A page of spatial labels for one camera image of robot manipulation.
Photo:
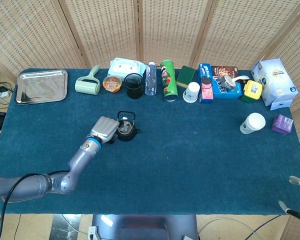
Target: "plastic water bottle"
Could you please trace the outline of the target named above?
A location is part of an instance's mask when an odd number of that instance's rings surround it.
[[[148,96],[153,96],[157,93],[157,67],[153,61],[149,62],[145,69],[144,93]]]

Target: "yellow container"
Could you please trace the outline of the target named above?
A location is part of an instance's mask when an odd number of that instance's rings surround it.
[[[261,96],[262,85],[256,81],[249,80],[243,88],[241,100],[247,103],[252,103],[258,100]]]

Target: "purple box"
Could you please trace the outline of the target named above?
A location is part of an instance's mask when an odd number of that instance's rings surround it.
[[[279,116],[274,118],[271,130],[283,135],[287,135],[291,133],[293,122],[294,121],[292,119],[279,114]]]

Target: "green sponge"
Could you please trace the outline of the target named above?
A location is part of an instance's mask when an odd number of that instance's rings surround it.
[[[195,71],[193,68],[188,66],[183,66],[180,70],[179,76],[176,79],[176,84],[180,87],[187,88],[189,83],[192,82]]]

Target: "blue ring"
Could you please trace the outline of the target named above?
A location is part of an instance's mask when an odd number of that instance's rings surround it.
[[[91,141],[95,142],[95,143],[99,146],[99,150],[101,149],[101,144],[100,144],[100,142],[98,142],[98,141],[95,140],[94,138],[88,137],[87,140],[91,140]]]

